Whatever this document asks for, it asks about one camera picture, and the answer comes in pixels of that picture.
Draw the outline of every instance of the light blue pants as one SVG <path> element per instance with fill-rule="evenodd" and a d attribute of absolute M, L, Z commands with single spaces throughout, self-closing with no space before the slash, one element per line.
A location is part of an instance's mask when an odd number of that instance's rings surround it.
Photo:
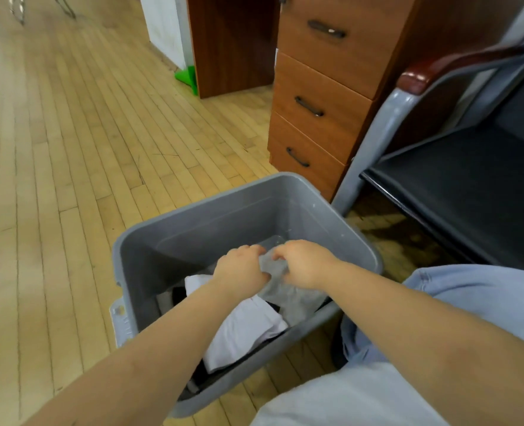
<path fill-rule="evenodd" d="M 403 283 L 412 290 L 464 309 L 524 340 L 524 271 L 482 264 L 417 269 Z M 388 362 L 347 317 L 341 322 L 343 349 L 351 364 Z"/>

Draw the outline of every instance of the chair armrest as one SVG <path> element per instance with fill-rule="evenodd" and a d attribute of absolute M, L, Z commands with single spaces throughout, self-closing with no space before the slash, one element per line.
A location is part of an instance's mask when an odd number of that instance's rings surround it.
<path fill-rule="evenodd" d="M 413 95 L 422 95 L 430 85 L 451 71 L 476 66 L 524 54 L 524 45 L 490 46 L 472 52 L 462 52 L 436 59 L 426 59 L 407 68 L 396 87 Z"/>

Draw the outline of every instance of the wooden floor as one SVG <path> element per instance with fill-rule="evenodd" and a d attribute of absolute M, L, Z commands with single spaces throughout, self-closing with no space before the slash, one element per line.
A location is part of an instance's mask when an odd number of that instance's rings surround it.
<path fill-rule="evenodd" d="M 122 295 L 110 246 L 124 229 L 276 170 L 270 87 L 199 100 L 148 43 L 138 0 L 0 0 L 0 425 L 20 424 L 115 348 Z M 375 194 L 348 218 L 387 275 L 445 261 Z M 241 426 L 279 393 L 332 371 L 334 322 L 193 418 Z"/>

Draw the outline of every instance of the white cloth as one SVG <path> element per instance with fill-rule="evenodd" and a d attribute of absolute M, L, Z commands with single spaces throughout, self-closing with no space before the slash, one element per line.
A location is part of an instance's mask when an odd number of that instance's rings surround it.
<path fill-rule="evenodd" d="M 191 275 L 185 279 L 187 296 L 206 284 L 212 275 Z M 217 330 L 203 360 L 210 374 L 233 364 L 259 344 L 287 329 L 282 316 L 258 296 L 238 304 Z"/>
<path fill-rule="evenodd" d="M 260 270 L 270 274 L 272 279 L 258 293 L 265 301 L 278 305 L 280 314 L 290 325 L 309 318 L 321 304 L 327 299 L 327 294 L 319 290 L 307 290 L 285 284 L 283 276 L 287 273 L 286 260 L 272 260 L 272 248 L 263 256 L 260 256 Z"/>
<path fill-rule="evenodd" d="M 251 426 L 445 426 L 390 363 L 346 365 L 281 394 Z"/>

